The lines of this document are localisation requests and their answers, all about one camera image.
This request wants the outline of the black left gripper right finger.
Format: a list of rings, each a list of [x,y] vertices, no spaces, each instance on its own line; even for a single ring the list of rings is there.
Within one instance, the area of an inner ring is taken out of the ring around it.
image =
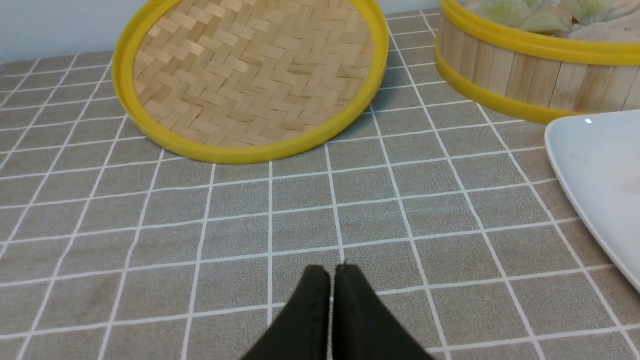
[[[334,274],[334,360],[432,360],[382,303],[355,264]]]

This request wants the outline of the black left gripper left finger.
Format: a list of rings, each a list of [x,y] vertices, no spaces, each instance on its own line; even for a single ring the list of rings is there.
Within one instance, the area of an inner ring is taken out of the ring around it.
[[[325,360],[330,290],[326,269],[308,265],[286,305],[243,360]]]

